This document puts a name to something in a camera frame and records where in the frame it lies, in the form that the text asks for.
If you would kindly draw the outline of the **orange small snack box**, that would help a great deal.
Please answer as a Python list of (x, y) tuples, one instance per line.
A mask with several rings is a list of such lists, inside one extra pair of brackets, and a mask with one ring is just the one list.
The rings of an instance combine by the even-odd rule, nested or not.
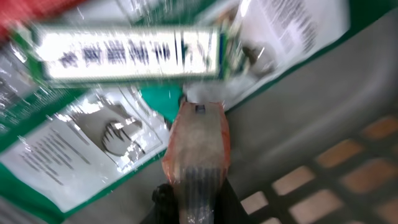
[(229, 126), (220, 103), (183, 102), (162, 167), (177, 198), (180, 223), (213, 223), (230, 165)]

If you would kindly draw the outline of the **white green candy pack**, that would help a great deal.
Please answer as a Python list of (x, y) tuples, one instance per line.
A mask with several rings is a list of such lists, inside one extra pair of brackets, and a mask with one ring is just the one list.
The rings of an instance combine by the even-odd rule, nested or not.
[(32, 31), (38, 77), (52, 85), (219, 79), (219, 27), (40, 24)]

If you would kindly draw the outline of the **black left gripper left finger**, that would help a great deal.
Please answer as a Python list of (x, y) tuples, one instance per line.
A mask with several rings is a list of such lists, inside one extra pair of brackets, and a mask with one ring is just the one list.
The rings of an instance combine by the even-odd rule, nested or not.
[(155, 224), (179, 224), (178, 202), (170, 184), (159, 185), (152, 193)]

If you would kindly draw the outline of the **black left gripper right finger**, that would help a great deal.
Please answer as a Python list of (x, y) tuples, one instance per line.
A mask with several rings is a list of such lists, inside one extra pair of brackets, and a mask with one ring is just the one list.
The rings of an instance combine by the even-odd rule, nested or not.
[(247, 224), (249, 215), (226, 179), (217, 196), (214, 224)]

